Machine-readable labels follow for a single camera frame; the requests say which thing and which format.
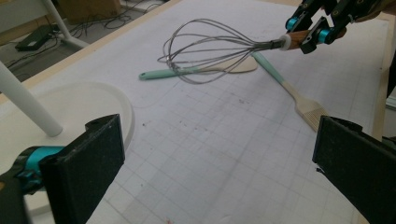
white table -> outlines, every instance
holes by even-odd
[[[137,77],[165,68],[156,62],[163,41],[186,21],[210,18],[268,40],[285,33],[294,10],[258,0],[171,1],[25,83],[40,94],[69,83],[103,82],[134,107],[125,165],[90,223],[357,222],[352,204],[316,172],[316,134],[263,69],[199,86],[177,77]],[[388,26],[349,26],[345,37],[309,55],[263,54],[304,96],[370,133]],[[10,107],[3,103],[0,116]],[[50,223],[44,216],[35,220]]]

whisk wire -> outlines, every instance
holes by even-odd
[[[200,23],[203,28],[211,28],[211,32],[218,35],[195,34],[188,31],[193,23]],[[210,19],[196,19],[178,27],[171,37],[163,44],[163,56],[159,62],[167,63],[168,67],[183,80],[191,84],[204,84],[217,80],[233,70],[252,52],[282,47],[282,40],[255,41],[243,35],[234,28],[219,21]],[[216,66],[228,60],[235,59],[235,63],[218,71],[207,71],[206,68]],[[218,74],[209,80],[198,81],[181,75],[178,70],[199,66],[201,70],[194,73],[200,75]]]

mint green handle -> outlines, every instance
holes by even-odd
[[[181,75],[187,75],[187,74],[196,73],[198,71],[199,71],[198,67],[192,67],[192,68],[181,69],[178,72]],[[175,76],[177,76],[177,74],[173,70],[163,69],[163,70],[142,73],[139,75],[139,78],[140,79],[154,79],[154,78],[175,77]]]
[[[251,54],[251,56],[253,56],[257,63],[259,63],[265,70],[267,70],[267,72],[277,82],[282,84],[285,81],[285,79],[276,71],[276,69],[270,64],[270,62],[268,62],[268,60],[264,58],[264,56],[262,56],[262,54],[260,54],[259,52],[254,52]]]

whisk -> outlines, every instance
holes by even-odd
[[[297,49],[309,31],[282,35],[271,41],[255,41],[234,28],[219,21],[196,19],[181,25],[163,44],[163,56],[159,62],[167,63],[178,76],[191,84],[203,84],[217,80],[233,70],[252,52],[267,49]],[[207,71],[208,67],[216,66],[225,61],[237,59],[229,67],[221,71]],[[179,69],[197,67],[201,75],[217,76],[209,80],[193,80],[178,73]]]

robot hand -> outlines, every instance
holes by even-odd
[[[323,8],[326,15],[332,18],[333,27],[327,19],[321,17],[305,39],[300,49],[307,54],[317,48],[317,44],[331,44],[347,30],[347,25],[356,21],[367,21],[381,12],[393,8],[396,12],[395,0],[303,0],[294,14],[286,22],[288,33],[306,31],[312,25],[311,18]]]

